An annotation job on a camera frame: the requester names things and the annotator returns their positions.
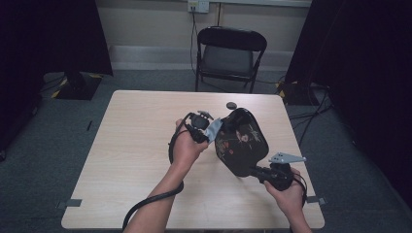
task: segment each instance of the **forearm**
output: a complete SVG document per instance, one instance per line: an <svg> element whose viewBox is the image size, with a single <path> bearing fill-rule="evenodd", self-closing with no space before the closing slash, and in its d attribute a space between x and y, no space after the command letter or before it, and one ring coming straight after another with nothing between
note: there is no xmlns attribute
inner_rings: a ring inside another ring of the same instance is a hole
<svg viewBox="0 0 412 233"><path fill-rule="evenodd" d="M149 197L176 189L187 172L171 165ZM127 224L124 232L164 232L174 200L175 196L171 196L142 207Z"/></svg>
<svg viewBox="0 0 412 233"><path fill-rule="evenodd" d="M293 233L311 233L310 229L303 212L299 212L290 216L287 216L289 224Z"/></svg>

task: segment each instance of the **chair backrest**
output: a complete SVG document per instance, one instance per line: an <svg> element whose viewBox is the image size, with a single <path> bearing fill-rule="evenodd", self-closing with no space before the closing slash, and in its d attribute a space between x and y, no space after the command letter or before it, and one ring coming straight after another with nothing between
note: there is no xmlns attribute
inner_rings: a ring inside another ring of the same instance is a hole
<svg viewBox="0 0 412 233"><path fill-rule="evenodd" d="M197 46L222 47L233 50L265 51L266 39L256 31L231 27L206 27L197 35Z"/></svg>

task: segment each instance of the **wooden table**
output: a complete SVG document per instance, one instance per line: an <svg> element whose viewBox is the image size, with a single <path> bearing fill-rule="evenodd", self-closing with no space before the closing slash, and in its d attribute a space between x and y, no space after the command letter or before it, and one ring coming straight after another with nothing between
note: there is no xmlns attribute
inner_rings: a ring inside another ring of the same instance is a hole
<svg viewBox="0 0 412 233"><path fill-rule="evenodd" d="M175 121L187 113L208 111L226 117L227 102L248 109L269 144L258 166L269 166L276 152L300 155L282 99L277 95L118 90L113 94L62 226L68 229L121 229L124 216L145 199L169 167L168 143ZM305 164L294 163L315 195ZM312 228L322 228L318 203L306 204ZM237 178L218 159L210 145L185 178L167 229L289 228L283 213L263 184L254 177Z"/></svg>

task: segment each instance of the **wall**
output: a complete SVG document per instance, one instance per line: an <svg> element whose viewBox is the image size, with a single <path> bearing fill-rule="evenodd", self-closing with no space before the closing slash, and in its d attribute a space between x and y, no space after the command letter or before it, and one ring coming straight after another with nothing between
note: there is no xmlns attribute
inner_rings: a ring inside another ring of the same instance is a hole
<svg viewBox="0 0 412 233"><path fill-rule="evenodd" d="M96 0L96 3L108 45L190 47L192 15L187 12L187 1ZM211 2L209 14L196 14L194 18L197 31L218 23L252 29L266 37L267 50L293 51L307 12L307 7Z"/></svg>

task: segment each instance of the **baseboard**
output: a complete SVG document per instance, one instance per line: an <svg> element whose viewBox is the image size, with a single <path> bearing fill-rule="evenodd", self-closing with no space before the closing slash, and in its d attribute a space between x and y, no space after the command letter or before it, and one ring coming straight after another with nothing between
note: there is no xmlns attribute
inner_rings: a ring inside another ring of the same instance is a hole
<svg viewBox="0 0 412 233"><path fill-rule="evenodd" d="M195 68L196 51L185 48L110 46L113 70L187 70ZM287 71L293 51L268 50L259 70Z"/></svg>

